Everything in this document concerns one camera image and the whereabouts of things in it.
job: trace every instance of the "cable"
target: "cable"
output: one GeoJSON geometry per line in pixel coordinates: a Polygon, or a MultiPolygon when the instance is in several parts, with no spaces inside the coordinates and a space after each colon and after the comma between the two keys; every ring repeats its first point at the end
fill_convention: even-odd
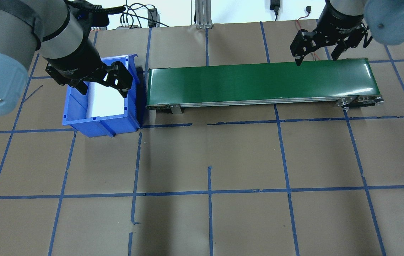
{"type": "Polygon", "coordinates": [[[317,57],[317,59],[320,60],[319,56],[317,55],[317,53],[314,52],[314,55],[317,57]]]}
{"type": "Polygon", "coordinates": [[[133,3],[132,5],[129,5],[129,6],[128,6],[128,10],[126,11],[126,13],[129,13],[129,10],[132,10],[132,11],[134,12],[134,14],[136,15],[136,17],[138,17],[138,16],[137,16],[137,13],[135,13],[135,10],[138,10],[138,9],[144,7],[144,8],[147,9],[147,12],[150,14],[150,16],[153,17],[153,13],[152,13],[151,10],[148,8],[148,6],[152,6],[154,9],[156,9],[156,6],[154,6],[154,5],[143,5],[143,4],[141,4],[141,3],[133,3]],[[134,8],[132,8],[134,5],[140,5],[140,7],[134,9],[134,8]]]}
{"type": "Polygon", "coordinates": [[[298,20],[295,20],[295,21],[296,21],[296,24],[298,24],[298,26],[300,27],[300,30],[302,30],[300,22],[298,20]]]}
{"type": "Polygon", "coordinates": [[[363,42],[363,48],[368,47],[368,45],[369,45],[369,44],[371,43],[371,41],[372,41],[372,36],[370,36],[369,39],[367,39],[367,38],[368,38],[368,30],[369,30],[369,26],[366,27],[366,34],[365,34],[365,40],[364,40],[364,42],[363,42]]]}
{"type": "Polygon", "coordinates": [[[303,17],[300,17],[300,18],[298,18],[298,19],[301,20],[301,19],[307,18],[307,17],[309,16],[309,14],[310,14],[310,13],[308,13],[308,15],[303,16],[303,17]]]}
{"type": "Polygon", "coordinates": [[[77,9],[92,12],[92,13],[119,14],[126,10],[126,8],[124,6],[117,6],[117,7],[112,7],[112,8],[101,8],[101,9],[89,9],[89,8],[83,7],[82,5],[80,5],[78,3],[73,3],[69,0],[64,0],[64,2],[67,5],[75,7],[77,9]]]}
{"type": "MultiPolygon", "coordinates": [[[[135,10],[137,10],[138,8],[133,9],[133,8],[131,8],[132,5],[124,5],[124,6],[127,7],[128,10],[126,13],[123,13],[122,15],[126,14],[126,21],[128,21],[128,15],[130,15],[131,19],[132,19],[132,24],[134,24],[134,17],[132,16],[132,14],[129,13],[129,10],[132,10],[132,12],[137,16],[137,13],[135,12],[135,10]]],[[[140,20],[137,19],[137,21],[139,22],[139,27],[142,28],[142,23],[140,22],[140,20]]]]}
{"type": "Polygon", "coordinates": [[[142,17],[142,16],[137,16],[137,15],[134,15],[134,14],[131,14],[131,13],[129,13],[129,15],[135,16],[135,17],[137,17],[137,18],[145,19],[145,20],[148,20],[148,21],[153,21],[153,22],[156,22],[156,23],[158,23],[158,24],[161,24],[161,25],[163,25],[163,26],[168,27],[168,25],[163,24],[163,23],[161,23],[161,22],[159,22],[159,21],[155,21],[155,20],[152,20],[152,19],[148,19],[148,18],[145,18],[145,17],[142,17]]]}
{"type": "MultiPolygon", "coordinates": [[[[308,13],[308,15],[300,17],[297,20],[295,20],[295,23],[298,24],[298,27],[300,28],[300,30],[303,29],[303,28],[301,28],[300,19],[307,18],[309,16],[309,14],[311,14],[311,7],[310,6],[306,6],[306,12],[308,13]]],[[[319,55],[317,55],[317,53],[315,53],[315,52],[311,52],[311,56],[312,56],[313,60],[316,60],[316,58],[320,60],[319,55]]]]}

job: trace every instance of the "metal bracket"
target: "metal bracket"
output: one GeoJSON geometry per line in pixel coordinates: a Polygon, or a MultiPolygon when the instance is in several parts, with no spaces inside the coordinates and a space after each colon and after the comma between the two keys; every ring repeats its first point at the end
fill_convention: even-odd
{"type": "Polygon", "coordinates": [[[195,0],[195,17],[195,24],[198,29],[213,28],[211,0],[195,0]]]}
{"type": "Polygon", "coordinates": [[[163,105],[153,105],[147,106],[146,109],[148,110],[170,110],[172,114],[182,114],[183,110],[179,104],[163,104],[163,105]]]}
{"type": "Polygon", "coordinates": [[[170,105],[171,106],[171,111],[172,114],[182,114],[183,112],[181,111],[180,105],[170,105]]]}
{"type": "Polygon", "coordinates": [[[384,103],[381,95],[377,96],[346,96],[341,97],[336,102],[336,107],[341,107],[342,110],[347,112],[352,107],[369,107],[378,106],[384,103]]]}

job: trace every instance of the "blue tape grid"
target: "blue tape grid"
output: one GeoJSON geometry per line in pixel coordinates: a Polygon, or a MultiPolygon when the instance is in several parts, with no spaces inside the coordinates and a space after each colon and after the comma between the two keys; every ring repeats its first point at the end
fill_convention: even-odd
{"type": "MultiPolygon", "coordinates": [[[[267,62],[270,62],[270,57],[268,53],[268,46],[266,42],[266,37],[265,37],[265,31],[263,28],[263,23],[260,22],[260,28],[262,31],[262,36],[263,36],[263,41],[264,41],[264,47],[265,47],[265,53],[267,57],[267,62]]],[[[148,35],[148,47],[147,47],[147,56],[146,56],[146,65],[145,65],[145,71],[148,69],[148,59],[149,59],[149,53],[150,53],[150,41],[151,41],[151,31],[152,29],[150,28],[150,32],[148,35]]],[[[95,32],[95,37],[93,40],[93,43],[95,44],[96,39],[97,39],[97,34],[98,31],[95,32]]],[[[398,77],[398,80],[400,81],[400,84],[402,86],[402,89],[404,91],[404,83],[402,81],[402,78],[400,77],[400,74],[396,68],[395,63],[399,62],[404,62],[404,59],[402,60],[394,60],[390,54],[390,51],[388,47],[385,46],[385,49],[387,51],[387,54],[390,58],[390,60],[371,60],[370,63],[392,63],[393,69],[395,70],[395,73],[398,77]]],[[[205,30],[205,53],[206,53],[206,65],[209,65],[209,56],[208,56],[208,29],[205,30]]],[[[330,55],[328,52],[328,49],[325,47],[325,53],[327,54],[327,58],[330,60],[330,55]]],[[[23,94],[22,98],[22,104],[29,98],[25,98],[28,87],[30,84],[30,81],[33,79],[48,79],[51,78],[50,76],[33,76],[34,70],[36,68],[36,63],[38,60],[39,54],[36,56],[36,59],[33,64],[33,68],[31,71],[30,78],[28,79],[28,83],[25,89],[25,92],[23,94]]],[[[68,163],[66,167],[66,172],[64,175],[64,180],[61,188],[61,193],[59,195],[34,195],[34,196],[0,196],[0,199],[59,199],[59,204],[57,207],[57,214],[55,216],[55,221],[54,221],[54,228],[52,230],[52,237],[51,237],[51,243],[49,247],[49,254],[51,255],[52,253],[52,248],[53,248],[53,243],[54,243],[54,236],[56,234],[56,227],[58,223],[58,218],[59,218],[59,212],[61,210],[61,203],[63,198],[102,198],[102,197],[132,197],[133,198],[133,205],[131,208],[131,221],[133,224],[137,224],[137,222],[134,221],[135,217],[135,199],[136,197],[141,197],[141,196],[184,196],[184,195],[191,195],[191,194],[207,194],[209,196],[209,230],[210,230],[210,255],[213,255],[213,223],[212,223],[212,203],[211,203],[211,196],[213,194],[224,194],[224,193],[287,193],[288,194],[288,203],[289,203],[289,211],[291,215],[291,222],[292,222],[292,233],[294,236],[294,244],[295,244],[295,250],[296,250],[296,255],[299,255],[299,248],[298,248],[298,240],[297,240],[297,235],[296,235],[296,224],[295,224],[295,219],[294,219],[294,214],[293,214],[293,206],[292,206],[292,201],[291,201],[291,193],[292,192],[309,192],[309,191],[357,191],[357,190],[364,190],[366,193],[366,197],[368,200],[368,204],[371,210],[371,216],[374,222],[374,227],[376,229],[377,233],[377,238],[379,240],[379,245],[382,251],[382,255],[386,255],[386,251],[382,242],[382,237],[379,231],[379,227],[377,224],[377,219],[374,213],[374,208],[372,205],[371,201],[371,196],[369,194],[370,190],[388,190],[388,189],[404,189],[404,185],[384,185],[384,186],[368,186],[365,177],[363,176],[363,169],[361,165],[361,160],[358,154],[358,149],[356,147],[355,143],[355,138],[353,131],[351,129],[350,125],[350,120],[370,120],[370,119],[394,119],[394,118],[404,118],[404,116],[384,116],[384,117],[353,117],[350,118],[348,117],[347,113],[345,113],[345,117],[343,118],[311,118],[311,119],[284,119],[280,120],[279,119],[279,114],[277,112],[277,108],[275,105],[275,115],[276,115],[276,120],[259,120],[259,121],[241,121],[241,122],[219,122],[219,123],[213,123],[213,124],[208,124],[208,125],[230,125],[230,124],[252,124],[252,123],[277,123],[278,126],[278,136],[280,138],[280,147],[281,147],[281,154],[283,158],[283,166],[285,170],[285,176],[286,176],[286,188],[269,188],[269,189],[250,189],[250,190],[216,190],[213,191],[211,189],[211,167],[208,168],[208,190],[207,191],[180,191],[180,192],[166,192],[166,193],[137,193],[137,179],[138,179],[138,171],[139,171],[139,161],[140,161],[140,144],[141,144],[141,138],[142,134],[140,133],[140,138],[139,138],[139,145],[138,145],[138,152],[137,152],[137,163],[136,163],[136,174],[135,174],[135,183],[134,183],[134,192],[133,193],[107,193],[107,194],[64,194],[64,188],[67,180],[67,171],[70,166],[70,160],[72,157],[72,151],[74,148],[75,144],[75,138],[76,138],[76,131],[74,129],[68,128],[68,129],[39,129],[39,130],[15,130],[18,118],[20,116],[20,112],[22,109],[22,104],[20,105],[20,108],[18,110],[15,123],[13,126],[12,130],[8,131],[0,131],[0,133],[10,133],[10,138],[8,140],[1,164],[0,164],[0,175],[2,171],[2,166],[4,165],[6,156],[7,156],[7,151],[10,147],[10,143],[12,141],[12,137],[14,133],[40,133],[40,132],[66,132],[66,131],[73,131],[74,132],[74,137],[72,138],[72,144],[71,144],[71,149],[70,149],[70,155],[68,157],[68,163]],[[348,125],[348,130],[351,136],[351,141],[352,145],[354,147],[355,155],[357,158],[357,163],[358,167],[361,173],[361,177],[363,180],[363,186],[361,187],[328,187],[328,188],[291,188],[290,187],[290,182],[288,178],[288,172],[286,168],[286,157],[285,157],[285,149],[284,149],[284,144],[282,142],[282,133],[281,133],[281,128],[280,128],[280,123],[284,122],[302,122],[302,121],[340,121],[340,120],[345,120],[347,125],[348,125]]],[[[144,128],[165,128],[165,127],[182,127],[182,126],[191,126],[192,123],[182,123],[182,124],[158,124],[158,125],[148,125],[144,126],[144,128]]],[[[131,255],[132,251],[132,238],[133,238],[133,233],[129,233],[129,242],[128,242],[128,255],[131,255]]]]}
{"type": "Polygon", "coordinates": [[[282,165],[284,167],[284,176],[286,178],[287,199],[288,199],[288,202],[289,202],[290,220],[291,220],[291,225],[292,225],[293,242],[294,242],[294,245],[295,245],[295,254],[296,254],[296,256],[300,256],[300,249],[298,247],[298,238],[296,236],[295,217],[294,217],[294,214],[293,214],[292,190],[291,190],[291,187],[290,187],[289,173],[287,171],[286,153],[285,153],[285,150],[284,150],[284,142],[282,140],[281,123],[279,121],[279,113],[278,113],[278,109],[276,107],[276,104],[274,104],[274,107],[275,107],[276,123],[278,125],[279,146],[280,146],[280,149],[281,149],[282,165]]]}
{"type": "MultiPolygon", "coordinates": [[[[291,188],[291,192],[318,192],[318,191],[361,191],[368,190],[402,190],[404,185],[356,186],[356,187],[320,187],[320,188],[291,188]]],[[[91,194],[64,194],[63,198],[109,198],[109,197],[144,197],[144,196],[189,196],[194,194],[225,194],[225,193],[287,193],[287,188],[253,188],[248,190],[206,190],[206,191],[177,191],[156,193],[91,193],[91,194]]],[[[0,196],[0,199],[57,199],[59,194],[35,196],[0,196]]]]}
{"type": "Polygon", "coordinates": [[[366,183],[366,178],[364,177],[363,166],[362,166],[361,160],[360,160],[360,154],[358,153],[358,148],[356,147],[355,138],[353,136],[352,127],[350,125],[350,121],[349,121],[347,112],[344,112],[344,117],[345,117],[345,121],[347,123],[347,127],[349,129],[352,146],[355,151],[356,162],[358,163],[358,168],[360,170],[361,179],[363,181],[363,187],[366,192],[366,199],[368,200],[369,210],[371,211],[372,222],[374,223],[374,228],[376,229],[377,239],[379,240],[380,250],[382,251],[382,255],[385,256],[387,254],[385,253],[385,247],[383,245],[382,236],[380,234],[379,224],[377,224],[377,218],[376,218],[376,214],[374,212],[374,206],[372,206],[371,195],[369,194],[368,184],[366,183]]]}

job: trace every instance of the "green conveyor belt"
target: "green conveyor belt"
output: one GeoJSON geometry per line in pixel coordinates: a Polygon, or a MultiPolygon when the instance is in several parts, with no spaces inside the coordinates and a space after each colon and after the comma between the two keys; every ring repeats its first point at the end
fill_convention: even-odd
{"type": "Polygon", "coordinates": [[[367,59],[150,69],[147,108],[204,107],[379,96],[367,59]]]}

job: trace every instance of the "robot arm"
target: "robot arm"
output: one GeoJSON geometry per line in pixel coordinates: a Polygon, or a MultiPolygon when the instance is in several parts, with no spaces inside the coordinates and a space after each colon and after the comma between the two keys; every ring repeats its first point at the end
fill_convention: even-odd
{"type": "Polygon", "coordinates": [[[92,26],[106,26],[108,14],[124,10],[83,0],[0,0],[0,115],[17,105],[36,50],[57,83],[86,94],[84,81],[95,81],[126,97],[132,75],[121,62],[105,65],[88,39],[92,26]]]}
{"type": "Polygon", "coordinates": [[[298,31],[290,49],[297,65],[303,58],[321,47],[336,45],[332,59],[341,53],[356,48],[363,37],[366,48],[367,31],[374,39],[385,45],[404,42],[404,0],[325,0],[317,27],[309,32],[298,31]],[[365,18],[368,27],[362,20],[365,18]]]}

